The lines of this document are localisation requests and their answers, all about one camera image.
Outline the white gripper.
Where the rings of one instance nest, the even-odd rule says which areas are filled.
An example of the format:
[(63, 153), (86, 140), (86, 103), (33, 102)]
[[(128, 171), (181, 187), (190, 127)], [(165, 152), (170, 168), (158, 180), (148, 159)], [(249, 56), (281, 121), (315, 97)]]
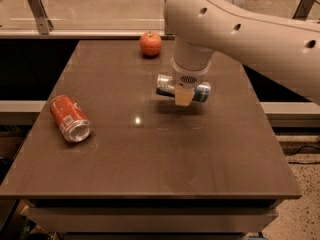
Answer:
[(179, 66), (174, 59), (171, 60), (172, 78), (175, 86), (175, 104), (187, 107), (193, 100), (194, 89), (201, 85), (209, 71), (211, 63), (203, 69), (189, 70)]

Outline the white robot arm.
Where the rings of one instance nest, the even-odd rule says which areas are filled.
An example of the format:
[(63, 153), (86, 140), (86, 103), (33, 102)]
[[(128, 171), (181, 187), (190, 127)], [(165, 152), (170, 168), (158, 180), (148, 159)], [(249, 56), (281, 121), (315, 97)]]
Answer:
[(195, 88), (218, 51), (320, 104), (320, 27), (253, 13), (243, 0), (166, 0), (176, 84)]

